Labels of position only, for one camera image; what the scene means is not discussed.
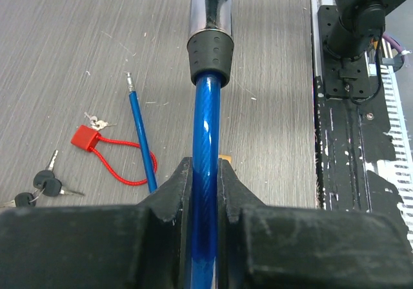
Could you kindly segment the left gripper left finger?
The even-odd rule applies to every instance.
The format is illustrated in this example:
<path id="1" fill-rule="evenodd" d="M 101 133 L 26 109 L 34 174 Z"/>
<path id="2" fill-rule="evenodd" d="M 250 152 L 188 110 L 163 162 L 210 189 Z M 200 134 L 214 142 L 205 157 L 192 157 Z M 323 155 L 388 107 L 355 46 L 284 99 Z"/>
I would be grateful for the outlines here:
<path id="1" fill-rule="evenodd" d="M 139 205 L 148 209 L 139 260 L 140 288 L 189 288 L 191 277 L 192 158 Z"/>

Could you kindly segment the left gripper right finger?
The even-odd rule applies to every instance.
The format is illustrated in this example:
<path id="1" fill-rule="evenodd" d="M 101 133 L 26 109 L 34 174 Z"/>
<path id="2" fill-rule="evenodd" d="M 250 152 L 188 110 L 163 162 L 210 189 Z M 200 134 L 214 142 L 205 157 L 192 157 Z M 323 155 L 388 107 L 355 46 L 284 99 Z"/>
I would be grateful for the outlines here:
<path id="1" fill-rule="evenodd" d="M 217 172 L 218 288 L 243 287 L 246 259 L 242 211 L 246 206 L 263 205 L 238 179 L 229 161 L 220 159 Z"/>

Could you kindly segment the brass padlock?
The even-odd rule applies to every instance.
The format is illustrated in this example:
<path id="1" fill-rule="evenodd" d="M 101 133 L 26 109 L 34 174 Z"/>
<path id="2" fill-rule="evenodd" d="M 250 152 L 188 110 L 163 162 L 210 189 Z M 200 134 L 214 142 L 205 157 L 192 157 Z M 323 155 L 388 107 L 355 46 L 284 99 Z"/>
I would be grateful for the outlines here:
<path id="1" fill-rule="evenodd" d="M 227 160 L 229 163 L 231 163 L 232 158 L 229 155 L 219 155 L 220 159 Z"/>

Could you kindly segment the red cable padlock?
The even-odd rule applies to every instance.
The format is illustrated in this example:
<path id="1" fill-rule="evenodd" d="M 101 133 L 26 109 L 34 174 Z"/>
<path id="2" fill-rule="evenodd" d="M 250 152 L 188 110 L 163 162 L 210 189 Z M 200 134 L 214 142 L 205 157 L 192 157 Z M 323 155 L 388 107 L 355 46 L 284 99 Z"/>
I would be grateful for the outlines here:
<path id="1" fill-rule="evenodd" d="M 70 142 L 78 149 L 89 154 L 94 154 L 114 179 L 120 183 L 133 187 L 146 184 L 149 192 L 154 192 L 157 188 L 157 157 L 149 150 L 146 143 L 141 145 L 131 141 L 111 139 L 86 125 L 78 127 Z M 143 171 L 145 173 L 144 177 L 129 179 L 124 173 L 119 171 L 122 160 L 115 160 L 114 156 L 109 156 L 108 152 L 120 149 L 121 147 L 129 149 L 141 157 L 141 164 L 143 165 Z"/>

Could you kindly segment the silver keys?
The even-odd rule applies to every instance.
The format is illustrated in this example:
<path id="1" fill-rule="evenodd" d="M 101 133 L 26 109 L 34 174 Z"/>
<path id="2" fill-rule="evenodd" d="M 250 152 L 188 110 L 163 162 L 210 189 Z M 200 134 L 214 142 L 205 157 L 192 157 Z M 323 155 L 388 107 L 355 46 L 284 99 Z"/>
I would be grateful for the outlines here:
<path id="1" fill-rule="evenodd" d="M 103 130 L 104 128 L 107 128 L 109 126 L 115 126 L 116 124 L 110 124 L 104 120 L 99 119 L 95 115 L 89 115 L 87 112 L 84 112 L 85 117 L 89 119 L 90 127 L 93 130 L 100 131 Z"/>

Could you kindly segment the black-headed keys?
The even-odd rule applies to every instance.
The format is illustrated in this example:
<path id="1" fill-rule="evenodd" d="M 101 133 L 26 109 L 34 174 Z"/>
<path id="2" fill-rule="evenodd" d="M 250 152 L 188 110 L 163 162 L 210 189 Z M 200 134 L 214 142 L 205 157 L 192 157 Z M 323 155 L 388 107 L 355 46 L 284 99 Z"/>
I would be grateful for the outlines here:
<path id="1" fill-rule="evenodd" d="M 84 197 L 84 193 L 71 190 L 63 185 L 63 183 L 54 174 L 54 165 L 59 151 L 55 150 L 47 167 L 44 170 L 36 173 L 33 178 L 33 187 L 35 190 L 30 192 L 21 192 L 17 194 L 13 200 L 1 203 L 1 208 L 20 208 L 20 207 L 35 207 L 37 200 L 43 195 L 47 197 L 58 197 L 59 195 L 74 195 Z"/>

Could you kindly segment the blue cable lock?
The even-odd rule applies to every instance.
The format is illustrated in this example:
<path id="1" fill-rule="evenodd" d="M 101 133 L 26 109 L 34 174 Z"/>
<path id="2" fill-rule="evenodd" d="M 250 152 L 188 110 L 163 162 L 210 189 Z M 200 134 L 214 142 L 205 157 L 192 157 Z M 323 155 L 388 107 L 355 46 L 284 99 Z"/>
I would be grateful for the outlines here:
<path id="1" fill-rule="evenodd" d="M 229 81 L 234 51 L 231 2 L 190 2 L 186 47 L 196 86 L 190 271 L 194 288 L 211 288 L 215 273 L 220 94 Z"/>

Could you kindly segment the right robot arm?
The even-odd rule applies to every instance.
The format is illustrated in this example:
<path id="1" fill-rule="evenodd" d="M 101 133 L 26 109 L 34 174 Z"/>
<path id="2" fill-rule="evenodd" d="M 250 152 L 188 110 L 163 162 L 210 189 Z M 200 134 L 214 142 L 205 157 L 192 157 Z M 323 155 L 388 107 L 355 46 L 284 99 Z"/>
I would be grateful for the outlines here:
<path id="1" fill-rule="evenodd" d="M 406 0 L 335 0 L 338 19 L 327 38 L 336 58 L 355 59 L 385 31 L 385 17 Z"/>

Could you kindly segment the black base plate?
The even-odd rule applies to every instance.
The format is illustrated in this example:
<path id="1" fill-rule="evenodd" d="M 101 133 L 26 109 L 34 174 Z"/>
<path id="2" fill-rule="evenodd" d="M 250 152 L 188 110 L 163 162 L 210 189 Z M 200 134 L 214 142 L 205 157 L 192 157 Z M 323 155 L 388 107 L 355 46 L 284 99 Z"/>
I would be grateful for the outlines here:
<path id="1" fill-rule="evenodd" d="M 405 235 L 396 187 L 379 171 L 396 159 L 383 79 L 376 72 L 372 43 L 350 63 L 331 58 L 324 45 L 338 19 L 335 6 L 320 6 L 314 38 L 321 59 L 314 82 L 318 201 L 324 210 L 387 216 Z"/>

